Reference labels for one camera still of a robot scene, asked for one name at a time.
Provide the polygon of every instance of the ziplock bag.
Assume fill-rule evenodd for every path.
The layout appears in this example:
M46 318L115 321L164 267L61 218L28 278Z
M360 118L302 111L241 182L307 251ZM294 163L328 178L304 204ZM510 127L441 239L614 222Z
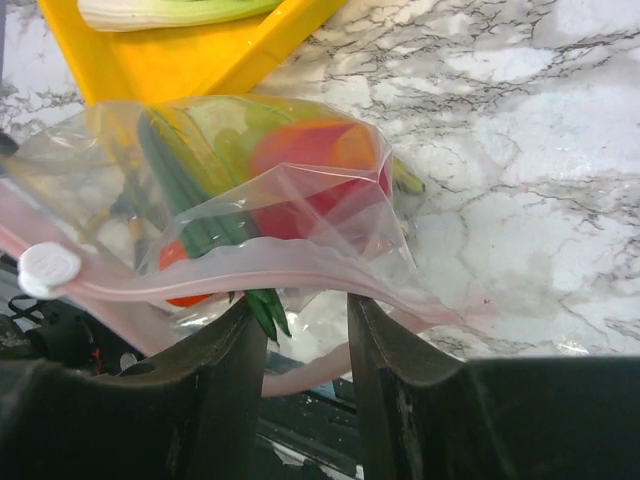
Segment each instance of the ziplock bag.
M0 248L27 293L70 295L148 355L180 337L171 313L227 295L274 341L325 289L385 302L413 331L455 321L420 287L392 163L377 129L313 102L99 104L3 159ZM340 346L264 393L346 370Z

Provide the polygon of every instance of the marble countertop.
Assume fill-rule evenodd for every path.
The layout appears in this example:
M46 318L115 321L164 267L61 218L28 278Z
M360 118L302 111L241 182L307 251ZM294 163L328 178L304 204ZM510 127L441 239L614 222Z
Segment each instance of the marble countertop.
M640 10L635 0L351 0L256 89L379 126L427 182L427 287L490 321L427 336L462 356L640 353ZM0 128L81 110L34 0L8 0ZM346 339L330 293L284 353Z

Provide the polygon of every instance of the white zipper slider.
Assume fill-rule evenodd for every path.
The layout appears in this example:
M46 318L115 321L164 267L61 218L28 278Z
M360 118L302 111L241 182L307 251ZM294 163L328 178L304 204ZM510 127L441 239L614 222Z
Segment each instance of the white zipper slider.
M24 293L40 300L63 295L56 287L78 276L82 260L59 243L39 243L18 260L18 285Z

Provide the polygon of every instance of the yellow plastic bin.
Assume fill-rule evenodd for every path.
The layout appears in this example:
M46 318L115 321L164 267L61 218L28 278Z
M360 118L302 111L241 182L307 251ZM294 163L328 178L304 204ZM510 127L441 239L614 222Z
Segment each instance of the yellow plastic bin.
M38 1L89 104L247 92L347 2L284 0L235 22L103 33L85 24L76 0Z

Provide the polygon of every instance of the tomato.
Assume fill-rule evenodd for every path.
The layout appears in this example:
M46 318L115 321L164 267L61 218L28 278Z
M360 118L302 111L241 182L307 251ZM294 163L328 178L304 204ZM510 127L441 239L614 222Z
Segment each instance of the tomato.
M252 153L250 176L256 177L280 164L353 169L362 176L345 179L314 170L291 169L291 183L301 191L314 193L299 201L255 210L253 218L264 236L283 240L308 238L320 220L338 225L391 196L391 170L385 165L378 174L373 132L350 119L316 118L272 130Z
M184 246L179 240L176 240L175 242L172 242L164 247L160 252L160 270L165 270L174 263L180 260L187 260L188 258L189 256L187 255L187 251L185 250ZM200 303L210 296L211 295L194 295L193 297L173 298L171 300L167 300L167 302L175 307L186 308Z

